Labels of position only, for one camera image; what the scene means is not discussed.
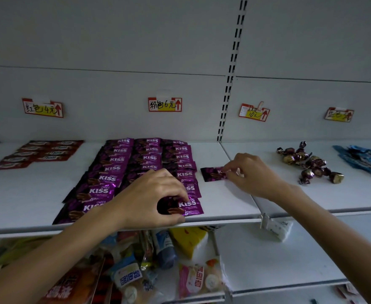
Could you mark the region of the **person's left hand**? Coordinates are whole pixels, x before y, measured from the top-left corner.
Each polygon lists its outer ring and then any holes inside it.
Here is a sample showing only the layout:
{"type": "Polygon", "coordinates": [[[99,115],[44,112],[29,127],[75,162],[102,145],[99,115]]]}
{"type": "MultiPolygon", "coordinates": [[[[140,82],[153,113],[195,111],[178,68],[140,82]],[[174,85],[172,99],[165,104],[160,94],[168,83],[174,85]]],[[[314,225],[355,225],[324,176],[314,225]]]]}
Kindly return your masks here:
{"type": "Polygon", "coordinates": [[[189,200],[184,185],[166,169],[149,170],[102,207],[112,231],[141,229],[147,215],[160,214],[158,201],[165,197],[189,200]]]}

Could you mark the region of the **person's right hand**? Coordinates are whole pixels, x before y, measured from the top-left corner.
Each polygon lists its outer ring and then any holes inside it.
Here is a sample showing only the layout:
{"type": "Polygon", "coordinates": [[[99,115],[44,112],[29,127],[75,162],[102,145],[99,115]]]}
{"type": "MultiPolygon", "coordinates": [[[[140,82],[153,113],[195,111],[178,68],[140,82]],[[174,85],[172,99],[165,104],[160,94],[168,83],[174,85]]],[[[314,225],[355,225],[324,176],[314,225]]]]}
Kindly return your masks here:
{"type": "Polygon", "coordinates": [[[234,171],[249,179],[249,190],[243,190],[251,196],[277,202],[289,184],[274,173],[258,156],[249,153],[237,153],[233,160],[223,166],[224,172],[234,171]]]}

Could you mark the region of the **purple chocolate snack packet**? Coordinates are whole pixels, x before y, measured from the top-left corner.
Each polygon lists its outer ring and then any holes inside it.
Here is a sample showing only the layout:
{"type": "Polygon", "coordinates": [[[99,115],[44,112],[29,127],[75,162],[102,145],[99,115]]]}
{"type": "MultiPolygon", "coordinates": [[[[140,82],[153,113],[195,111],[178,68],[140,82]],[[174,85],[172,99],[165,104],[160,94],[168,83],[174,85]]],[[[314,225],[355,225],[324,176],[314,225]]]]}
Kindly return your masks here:
{"type": "Polygon", "coordinates": [[[196,197],[183,200],[180,197],[165,197],[158,201],[157,210],[160,214],[181,214],[183,216],[195,216],[204,214],[202,206],[196,197]]]}
{"type": "Polygon", "coordinates": [[[227,179],[223,167],[204,167],[200,169],[200,172],[205,182],[215,182],[227,179]]]}

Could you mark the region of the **person's left forearm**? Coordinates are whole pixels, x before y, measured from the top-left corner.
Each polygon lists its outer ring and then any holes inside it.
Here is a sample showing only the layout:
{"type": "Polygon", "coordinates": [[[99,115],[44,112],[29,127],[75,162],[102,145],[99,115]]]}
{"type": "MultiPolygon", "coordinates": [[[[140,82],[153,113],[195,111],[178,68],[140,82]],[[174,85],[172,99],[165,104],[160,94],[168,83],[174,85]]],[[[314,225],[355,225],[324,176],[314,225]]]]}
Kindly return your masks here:
{"type": "Polygon", "coordinates": [[[127,212],[109,203],[0,271],[0,304],[36,304],[80,258],[124,227],[127,212]]]}

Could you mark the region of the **person's right forearm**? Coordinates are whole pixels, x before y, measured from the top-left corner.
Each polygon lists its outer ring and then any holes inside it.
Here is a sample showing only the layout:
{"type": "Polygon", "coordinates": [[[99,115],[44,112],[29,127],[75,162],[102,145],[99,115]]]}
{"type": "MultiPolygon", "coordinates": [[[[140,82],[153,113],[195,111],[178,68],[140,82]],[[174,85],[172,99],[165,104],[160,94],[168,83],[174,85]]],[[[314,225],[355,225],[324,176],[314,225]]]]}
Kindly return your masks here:
{"type": "Polygon", "coordinates": [[[322,247],[348,281],[371,304],[371,242],[320,207],[299,187],[279,186],[273,201],[322,247]]]}

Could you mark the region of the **yellow snack packet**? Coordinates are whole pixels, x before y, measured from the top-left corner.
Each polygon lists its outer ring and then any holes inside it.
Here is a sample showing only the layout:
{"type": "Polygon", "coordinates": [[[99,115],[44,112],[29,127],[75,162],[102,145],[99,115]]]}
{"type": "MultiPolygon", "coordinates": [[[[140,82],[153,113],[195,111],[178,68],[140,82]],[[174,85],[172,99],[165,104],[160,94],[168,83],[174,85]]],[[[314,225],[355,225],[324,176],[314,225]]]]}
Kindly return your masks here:
{"type": "Polygon", "coordinates": [[[168,231],[171,239],[188,259],[194,259],[208,243],[208,231],[200,227],[171,228],[168,231]]]}

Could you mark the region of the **white shelf label holder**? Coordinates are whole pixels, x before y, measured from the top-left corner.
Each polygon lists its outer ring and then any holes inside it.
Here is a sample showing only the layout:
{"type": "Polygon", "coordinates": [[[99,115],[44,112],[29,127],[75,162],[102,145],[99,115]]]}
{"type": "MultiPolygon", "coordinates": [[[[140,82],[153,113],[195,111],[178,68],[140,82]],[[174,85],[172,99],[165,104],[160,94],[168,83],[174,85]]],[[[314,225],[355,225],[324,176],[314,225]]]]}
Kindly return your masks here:
{"type": "Polygon", "coordinates": [[[292,231],[294,221],[284,219],[273,219],[267,214],[260,216],[261,223],[260,229],[267,231],[270,235],[274,236],[279,242],[284,242],[289,238],[292,231]]]}

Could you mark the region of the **blue white snack packet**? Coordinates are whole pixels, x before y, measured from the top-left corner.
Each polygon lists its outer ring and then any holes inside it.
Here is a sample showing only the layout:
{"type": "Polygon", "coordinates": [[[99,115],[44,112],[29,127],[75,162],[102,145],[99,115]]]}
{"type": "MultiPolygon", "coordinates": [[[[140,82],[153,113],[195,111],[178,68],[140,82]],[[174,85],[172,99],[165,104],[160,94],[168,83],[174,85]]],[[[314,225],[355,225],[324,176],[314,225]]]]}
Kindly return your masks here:
{"type": "Polygon", "coordinates": [[[109,275],[118,289],[122,289],[143,278],[134,254],[128,255],[114,264],[109,270],[109,275]]]}

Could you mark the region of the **red yellow price tag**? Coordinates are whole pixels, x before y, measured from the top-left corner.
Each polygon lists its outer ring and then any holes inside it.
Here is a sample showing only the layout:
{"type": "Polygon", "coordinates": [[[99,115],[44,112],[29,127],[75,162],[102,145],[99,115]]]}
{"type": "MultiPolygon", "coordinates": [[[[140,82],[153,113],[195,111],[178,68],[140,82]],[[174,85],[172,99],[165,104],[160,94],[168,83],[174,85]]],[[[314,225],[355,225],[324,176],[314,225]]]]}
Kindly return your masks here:
{"type": "Polygon", "coordinates": [[[354,112],[354,110],[350,109],[329,107],[325,113],[324,119],[335,122],[349,123],[352,120],[354,112]]]}
{"type": "Polygon", "coordinates": [[[49,103],[37,103],[30,98],[22,98],[25,114],[40,115],[46,117],[63,118],[63,104],[50,101],[49,103]]]}
{"type": "Polygon", "coordinates": [[[258,106],[242,103],[239,111],[239,117],[266,122],[270,114],[270,109],[263,107],[263,101],[258,106]]]}
{"type": "Polygon", "coordinates": [[[182,112],[182,98],[148,98],[149,112],[182,112]]]}

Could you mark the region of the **pile of brown wrapped candies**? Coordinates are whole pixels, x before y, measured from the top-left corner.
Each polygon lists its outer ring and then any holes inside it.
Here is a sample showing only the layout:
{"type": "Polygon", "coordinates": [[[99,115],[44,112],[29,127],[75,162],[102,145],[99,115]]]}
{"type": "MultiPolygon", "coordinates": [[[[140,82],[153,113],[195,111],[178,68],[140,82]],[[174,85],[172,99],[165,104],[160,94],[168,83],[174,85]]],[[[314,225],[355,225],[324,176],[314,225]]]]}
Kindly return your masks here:
{"type": "Polygon", "coordinates": [[[334,172],[327,167],[327,162],[306,151],[306,141],[301,141],[298,148],[276,149],[276,153],[282,157],[282,161],[289,166],[297,166],[302,169],[298,183],[300,185],[311,184],[314,178],[327,178],[333,184],[341,184],[345,178],[342,173],[334,172]]]}

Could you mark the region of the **white lower shelf board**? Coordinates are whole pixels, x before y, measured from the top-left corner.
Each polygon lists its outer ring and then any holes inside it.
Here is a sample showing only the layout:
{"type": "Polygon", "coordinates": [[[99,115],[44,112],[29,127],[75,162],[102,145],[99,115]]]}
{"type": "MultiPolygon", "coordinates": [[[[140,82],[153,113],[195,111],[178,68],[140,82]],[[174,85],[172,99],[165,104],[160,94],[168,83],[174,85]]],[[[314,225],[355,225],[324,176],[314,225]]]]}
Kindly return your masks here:
{"type": "Polygon", "coordinates": [[[347,283],[346,276],[292,218],[286,240],[260,228],[259,223],[232,223],[215,231],[215,240],[233,298],[273,291],[347,283]]]}

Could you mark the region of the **slotted white shelf upright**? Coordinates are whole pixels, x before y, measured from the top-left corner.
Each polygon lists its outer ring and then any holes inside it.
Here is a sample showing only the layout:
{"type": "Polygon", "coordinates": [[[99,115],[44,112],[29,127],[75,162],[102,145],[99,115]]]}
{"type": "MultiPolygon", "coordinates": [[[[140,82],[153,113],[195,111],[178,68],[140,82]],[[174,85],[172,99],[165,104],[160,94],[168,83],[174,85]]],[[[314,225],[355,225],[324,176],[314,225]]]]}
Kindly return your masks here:
{"type": "Polygon", "coordinates": [[[225,75],[219,98],[219,125],[217,131],[217,142],[223,140],[225,122],[228,114],[229,101],[231,98],[233,81],[235,80],[235,71],[237,68],[237,58],[239,55],[239,46],[244,27],[244,20],[247,14],[249,0],[232,0],[229,30],[226,31],[226,40],[228,50],[224,58],[225,75]]]}

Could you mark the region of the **pile of blue packets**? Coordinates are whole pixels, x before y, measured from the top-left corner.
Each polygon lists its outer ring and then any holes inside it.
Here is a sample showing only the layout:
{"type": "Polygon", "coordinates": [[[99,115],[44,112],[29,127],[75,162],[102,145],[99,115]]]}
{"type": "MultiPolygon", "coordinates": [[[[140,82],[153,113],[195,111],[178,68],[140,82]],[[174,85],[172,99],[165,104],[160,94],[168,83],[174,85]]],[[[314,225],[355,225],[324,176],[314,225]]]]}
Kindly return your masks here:
{"type": "Polygon", "coordinates": [[[350,145],[347,148],[333,145],[334,150],[348,165],[355,169],[361,169],[371,174],[371,149],[350,145]]]}

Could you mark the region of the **wide white shelf board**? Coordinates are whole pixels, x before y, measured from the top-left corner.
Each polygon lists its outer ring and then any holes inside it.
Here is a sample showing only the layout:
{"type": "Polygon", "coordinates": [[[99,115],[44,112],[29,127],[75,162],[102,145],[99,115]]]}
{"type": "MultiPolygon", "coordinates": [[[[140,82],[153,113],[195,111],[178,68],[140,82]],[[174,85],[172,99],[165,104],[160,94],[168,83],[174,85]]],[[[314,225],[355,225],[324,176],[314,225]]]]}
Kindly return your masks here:
{"type": "MultiPolygon", "coordinates": [[[[24,142],[0,143],[0,160],[24,142]]],[[[68,224],[52,225],[63,199],[87,171],[105,141],[85,141],[64,162],[32,163],[0,170],[0,238],[55,235],[68,224]]],[[[178,227],[256,223],[261,212],[253,198],[228,180],[204,182],[196,173],[204,213],[178,227]]]]}

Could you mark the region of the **red white packet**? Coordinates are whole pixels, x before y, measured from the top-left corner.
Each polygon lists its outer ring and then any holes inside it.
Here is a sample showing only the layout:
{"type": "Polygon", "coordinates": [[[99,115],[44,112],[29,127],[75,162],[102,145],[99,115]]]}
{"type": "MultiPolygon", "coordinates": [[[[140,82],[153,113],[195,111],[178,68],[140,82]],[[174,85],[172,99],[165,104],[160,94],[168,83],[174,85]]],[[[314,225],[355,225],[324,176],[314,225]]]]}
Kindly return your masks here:
{"type": "Polygon", "coordinates": [[[368,304],[351,283],[337,285],[336,291],[347,304],[368,304]]]}

